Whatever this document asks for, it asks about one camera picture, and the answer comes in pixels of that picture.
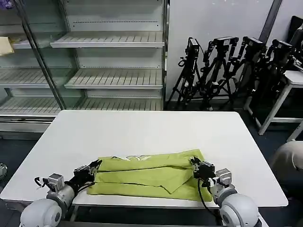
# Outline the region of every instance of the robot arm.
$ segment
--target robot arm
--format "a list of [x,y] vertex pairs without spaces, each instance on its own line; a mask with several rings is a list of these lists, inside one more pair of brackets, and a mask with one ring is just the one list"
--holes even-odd
[[56,227],[65,217],[77,194],[93,185],[94,174],[101,162],[96,160],[88,166],[75,169],[74,177],[66,182],[59,174],[43,178],[42,183],[39,182],[39,177],[35,178],[40,187],[46,185],[50,191],[46,199],[34,201],[23,210],[20,217],[21,227]]
[[[203,181],[202,187],[207,187],[220,207],[222,220],[228,227],[261,227],[258,218],[258,207],[253,200],[238,194],[232,185],[232,174],[228,169],[215,172],[213,164],[201,162],[198,158],[191,159],[194,167],[194,178]],[[81,166],[74,170],[74,177],[64,182],[63,176],[52,174],[47,179],[39,178],[35,181],[39,186],[50,188],[46,199],[34,201],[21,214],[21,227],[56,227],[65,217],[73,199],[82,189],[92,185],[94,173],[100,166],[97,160],[88,166]]]
[[215,172],[213,164],[201,162],[196,157],[191,159],[191,163],[194,178],[203,180],[201,186],[206,187],[213,196],[214,202],[220,207],[220,216],[228,227],[262,226],[257,205],[250,197],[238,194],[228,169]]

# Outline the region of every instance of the green cloth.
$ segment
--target green cloth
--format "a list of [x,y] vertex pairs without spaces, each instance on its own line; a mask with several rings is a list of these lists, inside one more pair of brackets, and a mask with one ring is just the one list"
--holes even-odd
[[[192,157],[204,160],[198,149],[165,155],[100,157],[102,163],[88,194],[201,201],[190,164]],[[206,188],[201,188],[201,193],[205,201],[212,201]]]

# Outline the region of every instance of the white desk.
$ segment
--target white desk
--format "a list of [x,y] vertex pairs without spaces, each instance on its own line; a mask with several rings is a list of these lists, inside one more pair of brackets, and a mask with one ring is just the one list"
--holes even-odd
[[[61,111],[2,191],[5,201],[45,198],[34,178],[52,173],[72,178],[73,170],[101,156],[176,153],[199,148],[216,169],[228,168],[239,193],[259,207],[286,206],[288,201],[254,139],[237,113]],[[87,195],[79,205],[201,208],[196,201]],[[213,202],[210,207],[217,207]]]

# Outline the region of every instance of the camera tripod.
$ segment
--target camera tripod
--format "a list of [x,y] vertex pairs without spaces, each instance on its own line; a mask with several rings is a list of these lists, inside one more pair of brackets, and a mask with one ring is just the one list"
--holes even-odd
[[[178,63],[180,67],[183,67],[183,70],[173,87],[173,91],[166,103],[166,107],[170,103],[171,99],[173,98],[175,92],[179,94],[176,108],[179,107],[180,102],[182,102],[182,108],[185,109],[186,105],[190,102],[191,99],[195,96],[197,91],[200,89],[200,84],[194,84],[195,80],[195,73],[198,76],[198,80],[200,81],[200,74],[198,70],[197,60],[199,57],[199,43],[196,39],[188,38],[187,47],[185,49],[185,53],[187,56],[181,58],[182,60]],[[182,81],[181,88],[178,90],[178,86]]]
[[[215,96],[221,96],[219,95],[221,90],[224,90],[227,93],[227,96],[229,97],[230,100],[232,99],[231,86],[229,83],[232,77],[230,76],[229,70],[231,64],[235,61],[233,54],[237,46],[238,40],[239,38],[237,37],[224,37],[224,38],[214,39],[213,41],[209,42],[207,51],[205,51],[203,57],[203,62],[205,63],[205,66],[201,69],[201,72],[203,73],[201,79],[202,89],[200,90],[200,95],[203,97],[203,101],[200,105],[201,110],[212,110],[210,101]],[[226,62],[225,57],[226,57],[226,53],[229,50],[229,45],[231,45],[231,51],[229,53],[228,62]],[[217,50],[217,56],[214,58],[212,64],[209,65],[209,57],[215,46]],[[217,82],[219,70],[222,66],[224,69],[224,74],[223,74],[224,79],[221,79]],[[213,73],[210,79],[206,82],[208,74],[212,69],[214,69]]]
[[[244,58],[241,60],[244,50],[246,52]],[[239,94],[244,92],[245,97],[247,97],[249,93],[253,91],[253,89],[255,88],[255,81],[257,80],[257,71],[264,65],[263,59],[266,50],[266,44],[264,44],[263,42],[255,38],[248,38],[247,36],[243,37],[238,58],[236,61],[233,61],[234,68],[230,73],[229,77],[234,77],[239,68],[244,65],[243,71],[240,75],[239,81],[234,80],[235,91],[232,94],[232,98],[230,98],[227,102],[221,105],[219,109],[223,109],[229,102],[233,104],[234,99],[238,98]]]
[[[270,60],[272,53],[274,53],[274,58]],[[252,97],[251,109],[257,108],[265,97],[276,98],[278,96],[285,85],[282,81],[283,75],[286,69],[294,63],[293,54],[292,45],[273,40],[266,54],[267,63],[259,72],[259,85]]]

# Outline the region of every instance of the empty shelf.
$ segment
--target empty shelf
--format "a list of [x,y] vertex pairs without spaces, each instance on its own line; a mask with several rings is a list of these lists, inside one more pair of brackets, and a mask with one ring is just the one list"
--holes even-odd
[[162,89],[161,69],[79,69],[65,84],[82,89]]
[[[62,85],[71,69],[52,69],[55,84]],[[49,88],[41,69],[0,69],[0,87]]]
[[[67,106],[75,106],[79,98],[64,98]],[[61,111],[53,97],[11,97],[0,106],[0,116],[55,117]]]
[[161,99],[86,98],[77,110],[163,110]]
[[70,32],[57,41],[53,48],[80,47],[163,47],[163,32]]
[[[25,34],[9,35],[14,49],[31,49],[29,41]],[[37,34],[36,42],[39,48],[48,47],[52,40],[51,34]]]

